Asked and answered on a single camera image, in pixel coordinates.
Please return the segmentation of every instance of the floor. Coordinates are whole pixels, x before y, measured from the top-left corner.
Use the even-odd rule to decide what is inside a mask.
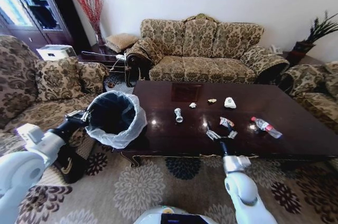
[[[116,77],[110,81],[114,90],[133,90]],[[277,222],[338,223],[337,173],[324,163],[288,172],[281,165],[252,160],[247,169]],[[128,224],[159,204],[203,214],[219,224],[236,223],[224,178],[217,158],[144,157],[141,167],[132,169],[110,147],[97,143],[84,177],[69,186],[33,187],[17,223]]]

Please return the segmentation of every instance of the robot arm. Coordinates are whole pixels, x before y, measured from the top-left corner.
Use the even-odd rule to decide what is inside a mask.
[[[274,216],[265,208],[255,182],[243,173],[245,168],[250,166],[250,159],[246,156],[228,155],[226,141],[233,137],[221,137],[210,130],[209,126],[206,134],[220,144],[224,171],[227,176],[224,184],[235,207],[237,223],[277,224]]]
[[[86,126],[84,111],[65,117],[56,129],[43,133],[38,126],[25,124],[17,129],[26,141],[27,152],[15,152],[0,157],[0,216],[1,223],[13,224],[18,207],[30,187],[36,185],[43,172],[58,157],[60,148],[80,127]]]

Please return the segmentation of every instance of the red dried branches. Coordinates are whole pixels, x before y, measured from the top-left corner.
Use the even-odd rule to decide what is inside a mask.
[[[103,0],[77,0],[86,14],[95,32],[100,31],[100,17],[104,6]]]

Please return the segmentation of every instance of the white wall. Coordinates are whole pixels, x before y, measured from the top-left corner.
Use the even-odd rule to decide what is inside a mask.
[[[75,2],[87,36],[95,42],[93,30]],[[181,20],[197,13],[224,22],[254,22],[265,27],[261,45],[275,44],[290,50],[309,34],[311,20],[325,10],[338,12],[338,0],[105,0],[102,30],[105,36],[120,32],[139,35],[144,18]],[[338,33],[319,40],[310,56],[338,60]]]

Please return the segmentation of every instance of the vase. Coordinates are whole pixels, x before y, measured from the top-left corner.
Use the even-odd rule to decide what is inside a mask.
[[[104,39],[102,38],[102,33],[101,33],[100,27],[99,26],[95,27],[94,31],[95,31],[96,43],[99,46],[105,46],[106,43],[105,43]]]
[[[313,43],[296,42],[292,51],[289,52],[286,60],[290,62],[290,67],[297,65],[314,46]]]

